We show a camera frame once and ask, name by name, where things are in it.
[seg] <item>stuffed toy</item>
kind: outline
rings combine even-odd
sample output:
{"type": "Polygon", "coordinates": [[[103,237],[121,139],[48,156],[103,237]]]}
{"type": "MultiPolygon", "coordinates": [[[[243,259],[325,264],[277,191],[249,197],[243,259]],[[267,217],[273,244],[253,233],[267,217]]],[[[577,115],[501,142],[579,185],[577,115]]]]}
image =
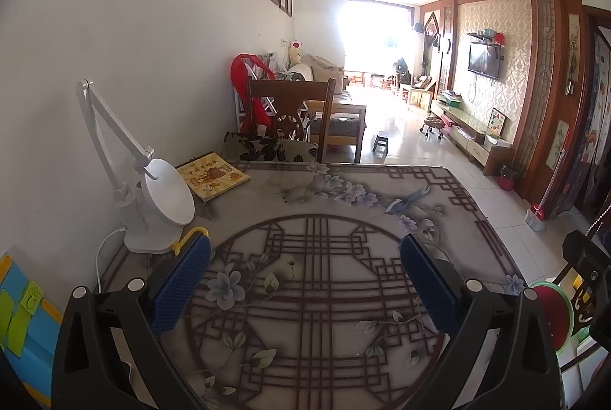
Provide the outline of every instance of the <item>stuffed toy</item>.
{"type": "Polygon", "coordinates": [[[301,55],[299,54],[299,48],[301,48],[301,43],[298,41],[293,41],[291,43],[290,48],[288,49],[288,57],[291,61],[291,67],[298,65],[301,63],[301,55]]]}

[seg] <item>floral cushion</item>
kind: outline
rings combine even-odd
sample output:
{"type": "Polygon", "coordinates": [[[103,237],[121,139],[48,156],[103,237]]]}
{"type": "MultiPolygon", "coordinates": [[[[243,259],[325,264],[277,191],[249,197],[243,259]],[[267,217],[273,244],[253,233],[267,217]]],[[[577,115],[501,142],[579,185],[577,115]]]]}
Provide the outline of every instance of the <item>floral cushion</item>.
{"type": "Polygon", "coordinates": [[[221,157],[228,162],[315,162],[318,145],[291,139],[274,139],[227,132],[221,157]]]}

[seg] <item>lamp base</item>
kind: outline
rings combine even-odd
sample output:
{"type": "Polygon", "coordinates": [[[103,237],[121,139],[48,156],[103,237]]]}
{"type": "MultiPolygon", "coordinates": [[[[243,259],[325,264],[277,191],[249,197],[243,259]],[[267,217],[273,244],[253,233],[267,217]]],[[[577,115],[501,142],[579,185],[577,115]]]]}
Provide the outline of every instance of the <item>lamp base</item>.
{"type": "Polygon", "coordinates": [[[184,226],[168,224],[161,219],[148,216],[149,230],[143,235],[134,237],[129,229],[125,236],[125,247],[133,253],[162,254],[172,249],[175,242],[180,241],[184,226]]]}

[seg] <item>book cover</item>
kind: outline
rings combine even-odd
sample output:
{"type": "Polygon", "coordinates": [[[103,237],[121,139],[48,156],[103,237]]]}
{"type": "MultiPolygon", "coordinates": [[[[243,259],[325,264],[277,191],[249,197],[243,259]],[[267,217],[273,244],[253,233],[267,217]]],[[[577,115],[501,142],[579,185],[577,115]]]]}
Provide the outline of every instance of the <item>book cover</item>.
{"type": "Polygon", "coordinates": [[[178,167],[187,185],[202,200],[209,201],[232,187],[250,180],[250,177],[212,152],[178,167]]]}

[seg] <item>television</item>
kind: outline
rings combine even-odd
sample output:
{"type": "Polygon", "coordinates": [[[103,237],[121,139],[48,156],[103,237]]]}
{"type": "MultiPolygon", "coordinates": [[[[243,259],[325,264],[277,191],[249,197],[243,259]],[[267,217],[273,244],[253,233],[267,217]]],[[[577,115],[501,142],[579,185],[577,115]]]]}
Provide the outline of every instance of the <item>television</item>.
{"type": "Polygon", "coordinates": [[[491,79],[500,75],[501,46],[473,42],[469,51],[469,70],[491,79]]]}

